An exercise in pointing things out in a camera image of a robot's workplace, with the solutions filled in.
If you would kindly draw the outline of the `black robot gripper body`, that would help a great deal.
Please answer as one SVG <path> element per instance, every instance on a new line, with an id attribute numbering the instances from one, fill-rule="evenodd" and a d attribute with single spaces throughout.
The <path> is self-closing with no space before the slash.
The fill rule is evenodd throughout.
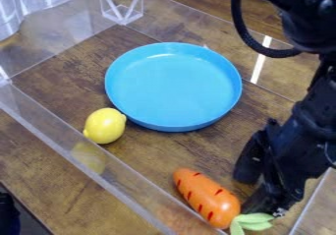
<path id="1" fill-rule="evenodd" d="M 285 125 L 271 119 L 263 131 L 269 137 L 265 183 L 283 186 L 294 202 L 301 202 L 306 181 L 336 167 L 336 133 L 314 128 L 295 117 Z"/>

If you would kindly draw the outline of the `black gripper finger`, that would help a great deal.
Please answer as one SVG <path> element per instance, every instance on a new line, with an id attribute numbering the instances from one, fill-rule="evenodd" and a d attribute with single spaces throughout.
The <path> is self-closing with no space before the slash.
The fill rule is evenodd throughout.
<path id="1" fill-rule="evenodd" d="M 281 185 L 263 183 L 242 206 L 245 214 L 267 213 L 283 217 L 294 206 L 295 201 Z"/>
<path id="2" fill-rule="evenodd" d="M 245 184 L 255 184 L 261 178 L 265 165 L 269 137 L 258 131 L 251 137 L 239 155 L 234 168 L 234 179 Z"/>

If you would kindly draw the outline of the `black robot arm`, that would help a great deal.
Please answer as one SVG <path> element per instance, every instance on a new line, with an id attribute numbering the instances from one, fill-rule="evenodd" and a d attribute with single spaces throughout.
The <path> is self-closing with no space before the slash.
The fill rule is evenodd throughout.
<path id="1" fill-rule="evenodd" d="M 238 158 L 234 179 L 261 187 L 243 204 L 245 213 L 286 214 L 305 195 L 305 184 L 336 169 L 336 0 L 267 0 L 281 10 L 294 47 L 278 50 L 253 37 L 242 0 L 231 0 L 234 24 L 245 43 L 261 54 L 289 58 L 307 52 L 321 65 L 307 95 L 285 124 L 271 119 L 251 137 Z"/>

